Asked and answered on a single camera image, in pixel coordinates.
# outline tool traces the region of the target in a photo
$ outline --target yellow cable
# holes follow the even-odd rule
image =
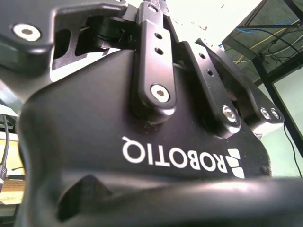
[[[284,31],[285,29],[286,29],[286,28],[282,28],[281,30],[275,32],[274,35],[276,35],[276,34],[282,32],[282,31]],[[258,43],[255,44],[255,45],[253,45],[253,46],[250,48],[250,50],[254,49],[256,46],[260,45],[261,43],[265,42],[266,40],[270,39],[271,37],[273,37],[273,35],[270,35],[269,37],[263,39],[262,41],[258,42]],[[242,56],[237,60],[236,64],[238,64],[238,63],[242,60],[243,57],[244,57],[244,56],[242,55]]]

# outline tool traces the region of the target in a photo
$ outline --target cable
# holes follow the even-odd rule
[[[288,35],[288,34],[290,34],[290,33],[293,33],[293,32],[301,32],[301,31],[303,31],[302,29],[301,30],[295,30],[295,31],[291,31],[291,32],[287,32],[287,30],[285,30],[285,32],[280,36],[280,38],[282,38],[283,36],[285,36],[285,35]]]
[[[270,54],[272,54],[271,55],[271,57],[275,57],[281,64],[283,64],[283,62],[276,56],[276,55],[274,55],[272,52],[270,52],[270,48],[273,46],[274,44],[271,44],[271,46],[268,48],[268,52],[270,53]]]
[[[287,61],[287,60],[290,60],[291,59],[291,57],[292,56],[294,56],[295,54],[297,54],[297,52],[295,52],[295,53],[293,53],[292,55],[290,55],[289,57],[286,57],[286,56],[281,56],[281,57],[277,57],[277,56],[275,56],[277,59],[274,59],[274,60],[276,60],[276,65],[277,65],[277,62],[279,61],[279,62],[284,62],[284,61]]]
[[[287,20],[287,21],[283,21],[283,22],[280,22],[280,23],[276,23],[274,25],[284,25],[284,24],[288,24],[288,23],[294,22],[296,20],[297,19]],[[239,32],[244,32],[244,33],[256,33],[256,32],[258,32],[256,29],[253,29],[253,30],[241,30],[241,29],[236,28],[236,30],[239,31]]]
[[[276,35],[276,34],[282,32],[282,31],[284,31],[285,29],[286,29],[286,28],[282,28],[282,29],[280,29],[279,31],[273,33],[273,35]],[[273,37],[273,35],[270,35],[269,37],[267,37],[267,38],[261,40],[260,42],[256,43],[255,45],[253,45],[253,46],[250,48],[250,50],[254,49],[256,46],[258,46],[258,45],[260,45],[261,43],[265,42],[266,40],[270,39],[271,37]],[[236,64],[238,64],[238,63],[241,61],[242,58],[243,58],[243,55],[236,61]]]
[[[15,171],[15,170],[17,170],[17,169],[24,169],[24,167],[22,166],[22,167],[18,167],[18,168],[13,168],[13,169],[11,169],[12,171]]]
[[[297,40],[294,41],[294,42],[292,43],[292,45],[294,45],[296,42],[298,42],[302,37],[303,37],[303,35],[301,35],[299,38],[297,38]],[[284,48],[284,49],[282,49],[282,50],[280,50],[280,51],[277,51],[277,52],[275,52],[275,53],[273,53],[273,54],[281,53],[281,52],[283,52],[283,51],[286,51],[286,50],[289,49],[289,48],[290,48],[290,46],[288,46],[288,47],[286,47],[286,48]]]
[[[292,45],[294,45],[295,43],[297,43],[302,37],[303,37],[303,35],[301,35],[299,38],[297,38],[297,40],[294,41],[294,42],[292,43]],[[289,49],[289,48],[290,48],[290,46],[288,46],[288,47],[286,47],[286,48],[284,48],[284,49],[282,49],[282,50],[280,50],[280,51],[277,51],[277,52],[275,52],[275,53],[267,54],[267,55],[265,55],[265,57],[270,57],[270,56],[276,55],[276,54],[278,54],[278,53],[282,53],[283,51],[286,51],[286,50]],[[249,61],[251,61],[251,60],[241,61],[241,62],[239,62],[239,63],[244,63],[244,62],[249,62]]]
[[[296,166],[297,166],[297,168],[298,168],[298,171],[299,171],[300,177],[302,178],[301,170],[300,170],[300,168],[299,168],[299,165],[298,165],[298,163],[297,163],[297,158],[296,158],[296,156],[295,156],[294,145],[293,145],[292,141],[290,140],[290,138],[288,137],[288,135],[287,135],[287,133],[286,133],[285,124],[283,125],[283,128],[284,128],[284,133],[285,133],[286,137],[288,138],[288,141],[289,141],[289,142],[290,142],[290,144],[292,145],[293,152],[294,152],[294,162],[295,162],[295,165],[296,165]]]
[[[299,51],[298,51],[296,48],[294,48],[293,45],[291,45],[289,42],[285,41],[284,39],[280,38],[279,36],[277,36],[277,35],[275,35],[275,34],[269,32],[269,31],[263,30],[263,29],[256,29],[256,30],[257,30],[257,31],[266,32],[266,33],[268,33],[268,34],[271,34],[272,36],[274,36],[274,37],[276,37],[277,39],[281,40],[283,43],[289,45],[291,48],[293,48],[294,51],[296,51],[297,53],[299,53]]]
[[[2,187],[4,185],[4,181],[6,178],[7,168],[6,168],[6,159],[8,157],[9,152],[9,127],[8,122],[6,120],[6,116],[3,114],[3,122],[4,122],[4,131],[6,135],[5,147],[3,152],[2,161],[0,163],[0,192],[2,191]]]
[[[5,141],[4,153],[3,153],[1,164],[6,165],[6,159],[8,158],[8,152],[9,152],[9,127],[8,127],[8,122],[6,120],[6,116],[3,114],[2,117],[4,122],[6,141]]]
[[[245,58],[243,58],[239,63],[243,62],[245,60]]]

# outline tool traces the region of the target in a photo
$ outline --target ceiling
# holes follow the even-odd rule
[[[296,5],[303,11],[303,0],[294,0]],[[254,20],[251,22],[250,25],[273,25],[284,21],[294,20],[297,19],[297,16],[290,10],[290,8],[285,4],[283,0],[267,0],[261,11],[256,15]],[[269,32],[275,33],[279,29],[266,29]],[[277,36],[281,36],[283,33],[283,39],[289,43],[293,43],[296,41],[301,35],[303,35],[303,26],[298,28],[289,28],[287,30],[283,30],[277,34]],[[263,32],[263,31],[256,31],[254,33],[244,33],[241,31],[234,30],[229,37],[233,37],[239,43],[243,44],[247,48],[253,47],[258,42],[264,40],[265,38],[269,37],[270,34]],[[270,54],[268,49],[270,47],[270,52],[275,53],[280,51],[289,45],[285,44],[281,40],[278,40],[274,45],[272,45],[272,41],[276,40],[275,37],[271,37],[265,42],[257,45],[253,49],[251,49],[255,54]],[[242,54],[238,53],[234,49],[231,49],[228,45],[226,45],[223,41],[223,45],[225,48],[226,53],[233,59],[233,61],[237,62],[238,59],[242,56]],[[301,51],[303,50],[303,37],[293,45],[296,49]],[[287,50],[277,54],[276,56],[280,58],[280,60],[286,61],[288,60],[286,57],[290,57],[291,55],[295,54],[296,51],[292,48],[288,48]],[[243,59],[243,62],[237,64],[239,68],[241,68],[245,75],[249,77],[252,81],[257,81],[259,79],[259,75],[252,64],[251,61],[246,62],[248,59]],[[267,72],[270,72],[274,68],[278,67],[281,63],[275,58],[274,56],[266,57],[266,62],[264,62],[265,69]]]

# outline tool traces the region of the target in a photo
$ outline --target screw hole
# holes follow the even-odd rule
[[[153,5],[148,5],[148,8],[154,12],[154,13],[158,13],[158,9],[156,7],[154,7]]]
[[[163,39],[163,37],[162,37],[159,33],[155,33],[155,36],[156,36],[158,39]]]
[[[29,29],[23,29],[21,32],[22,32],[23,34],[25,34],[25,35],[32,35],[32,34],[33,34],[33,31],[32,31],[32,30],[29,30]]]
[[[157,94],[160,95],[161,97],[164,96],[164,92],[162,90],[157,91]]]
[[[271,108],[271,113],[277,118],[277,119],[280,119],[280,115],[278,114],[278,112],[274,109],[274,108]]]
[[[202,53],[199,53],[199,55],[200,55],[200,57],[201,58],[203,58],[203,59],[205,59],[206,57],[205,57],[205,55],[204,54],[202,54]]]
[[[160,49],[160,48],[155,48],[155,51],[160,54],[160,55],[163,55],[163,51]]]
[[[211,70],[207,70],[207,73],[210,75],[210,76],[213,76],[213,72]]]

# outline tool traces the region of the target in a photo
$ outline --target robotiq logo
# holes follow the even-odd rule
[[[169,151],[169,160],[165,160],[163,146],[158,146],[159,152],[159,160],[154,161],[154,151],[152,150],[152,145],[150,143],[147,144],[147,152],[145,147],[135,141],[123,136],[122,139],[125,141],[123,145],[122,152],[124,158],[134,164],[141,163],[145,160],[147,154],[147,160],[149,165],[155,166],[164,166],[170,167],[172,164],[176,168],[185,168],[186,166],[190,166],[195,170],[201,170],[201,168],[206,171],[212,172],[215,169],[218,169],[222,173],[227,173],[227,168],[225,164],[224,157],[222,155],[217,154],[209,154],[207,152],[202,152],[200,155],[195,150],[189,150],[187,153],[181,150],[180,148],[172,148]],[[139,149],[140,155],[134,155],[132,152],[129,152],[129,148],[131,146],[135,146]],[[179,153],[182,156],[182,160],[175,160],[175,154]],[[225,159],[228,165],[232,169],[233,175],[238,178],[245,178],[244,171],[242,167],[239,167],[240,154],[238,149],[228,149],[229,156],[225,156]]]

